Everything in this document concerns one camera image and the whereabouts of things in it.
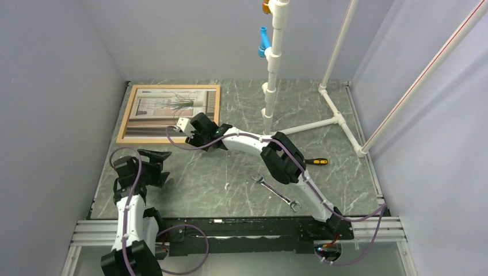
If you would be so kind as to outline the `wooden picture frame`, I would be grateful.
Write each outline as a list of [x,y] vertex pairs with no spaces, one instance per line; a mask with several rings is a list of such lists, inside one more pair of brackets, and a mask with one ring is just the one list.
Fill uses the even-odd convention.
[[220,85],[133,85],[116,143],[168,144],[165,129],[199,113],[219,122]]

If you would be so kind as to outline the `black yellow screwdriver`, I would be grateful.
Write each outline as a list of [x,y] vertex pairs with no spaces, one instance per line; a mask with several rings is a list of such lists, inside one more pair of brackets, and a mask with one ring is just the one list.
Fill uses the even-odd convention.
[[305,159],[304,162],[305,162],[305,164],[313,164],[313,165],[317,165],[317,166],[325,166],[325,165],[329,164],[329,161],[326,158]]

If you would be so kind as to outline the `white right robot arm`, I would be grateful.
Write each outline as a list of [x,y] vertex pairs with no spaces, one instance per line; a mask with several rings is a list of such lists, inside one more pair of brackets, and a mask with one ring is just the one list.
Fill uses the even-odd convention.
[[179,118],[175,125],[165,127],[168,141],[177,147],[179,143],[172,139],[171,131],[185,136],[184,149],[188,151],[220,148],[259,156],[276,181],[290,185],[301,197],[317,222],[321,237],[330,239],[338,233],[343,215],[314,183],[303,154],[286,134],[259,135],[230,124],[217,125],[204,113],[193,118]]

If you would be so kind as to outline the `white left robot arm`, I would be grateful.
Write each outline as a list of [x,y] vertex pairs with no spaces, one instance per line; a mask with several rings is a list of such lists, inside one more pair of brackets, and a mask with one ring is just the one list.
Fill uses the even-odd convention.
[[104,275],[162,275],[155,242],[165,225],[155,208],[146,206],[147,187],[162,188],[169,173],[163,170],[168,151],[137,149],[136,156],[110,161],[117,173],[113,202],[118,211],[117,232],[110,253],[101,257]]

